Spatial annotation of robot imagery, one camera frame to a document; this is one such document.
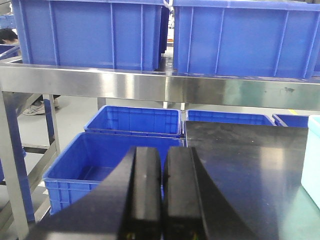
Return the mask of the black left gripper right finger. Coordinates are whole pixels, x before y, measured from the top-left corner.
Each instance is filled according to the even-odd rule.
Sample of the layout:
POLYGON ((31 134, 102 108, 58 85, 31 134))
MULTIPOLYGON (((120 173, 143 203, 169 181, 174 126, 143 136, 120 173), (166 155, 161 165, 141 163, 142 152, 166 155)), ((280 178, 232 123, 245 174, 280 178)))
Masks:
POLYGON ((163 170, 165 240, 256 240, 205 170, 194 147, 171 147, 163 170))

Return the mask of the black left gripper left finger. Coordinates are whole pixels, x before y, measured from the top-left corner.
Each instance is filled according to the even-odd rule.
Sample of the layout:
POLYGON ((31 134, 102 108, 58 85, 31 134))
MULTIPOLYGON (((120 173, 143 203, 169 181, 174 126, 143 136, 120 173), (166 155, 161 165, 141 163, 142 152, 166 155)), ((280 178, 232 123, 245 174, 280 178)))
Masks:
POLYGON ((161 160, 153 147, 131 147, 90 193, 35 225, 29 240, 161 239, 161 160))

